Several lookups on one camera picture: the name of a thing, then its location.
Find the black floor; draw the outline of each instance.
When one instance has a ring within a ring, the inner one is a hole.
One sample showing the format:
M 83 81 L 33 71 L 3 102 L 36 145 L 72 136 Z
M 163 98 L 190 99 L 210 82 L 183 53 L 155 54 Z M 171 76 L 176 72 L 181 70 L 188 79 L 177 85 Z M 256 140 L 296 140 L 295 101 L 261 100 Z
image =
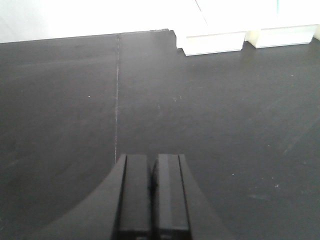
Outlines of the black floor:
M 84 199 L 115 138 L 117 156 L 184 153 L 239 240 L 320 239 L 320 42 L 189 57 L 175 43 L 159 31 L 0 44 L 1 240 Z

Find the white object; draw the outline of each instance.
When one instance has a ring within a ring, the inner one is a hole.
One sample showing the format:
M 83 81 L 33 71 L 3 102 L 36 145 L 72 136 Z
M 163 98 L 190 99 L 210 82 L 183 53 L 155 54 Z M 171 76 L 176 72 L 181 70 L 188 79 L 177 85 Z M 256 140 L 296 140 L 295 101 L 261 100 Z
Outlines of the white object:
M 240 51 L 245 36 L 245 31 L 189 36 L 176 33 L 176 44 L 186 56 Z
M 247 33 L 246 39 L 256 48 L 308 44 L 317 28 L 316 20 L 294 20 L 284 16 L 268 20 L 260 22 L 259 29 Z
M 314 37 L 320 41 L 320 24 L 315 30 Z

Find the white block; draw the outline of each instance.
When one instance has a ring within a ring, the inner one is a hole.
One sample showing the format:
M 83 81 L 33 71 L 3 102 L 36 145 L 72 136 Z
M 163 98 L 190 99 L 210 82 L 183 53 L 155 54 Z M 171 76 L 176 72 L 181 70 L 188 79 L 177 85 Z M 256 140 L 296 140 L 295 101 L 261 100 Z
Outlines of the white block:
M 316 39 L 320 40 L 320 24 L 318 25 L 318 27 L 315 30 L 314 37 Z
M 284 26 L 249 31 L 247 39 L 256 48 L 308 44 L 317 25 Z
M 198 36 L 177 35 L 177 47 L 182 47 L 186 56 L 240 51 L 245 36 L 245 31 Z

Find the white wall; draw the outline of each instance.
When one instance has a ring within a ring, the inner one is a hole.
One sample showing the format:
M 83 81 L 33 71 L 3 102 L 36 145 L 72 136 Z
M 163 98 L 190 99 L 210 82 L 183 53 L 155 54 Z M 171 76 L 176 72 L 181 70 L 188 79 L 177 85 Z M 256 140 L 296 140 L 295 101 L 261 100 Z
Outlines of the white wall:
M 169 0 L 0 0 L 0 43 L 170 27 Z

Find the white foam block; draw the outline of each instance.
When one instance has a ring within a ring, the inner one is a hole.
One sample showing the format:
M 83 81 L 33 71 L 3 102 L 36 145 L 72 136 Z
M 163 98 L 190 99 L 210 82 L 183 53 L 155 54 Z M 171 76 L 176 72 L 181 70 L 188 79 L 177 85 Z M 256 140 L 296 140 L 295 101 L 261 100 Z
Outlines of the white foam block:
M 318 27 L 315 30 L 314 37 L 316 39 L 320 40 L 320 24 L 318 25 Z

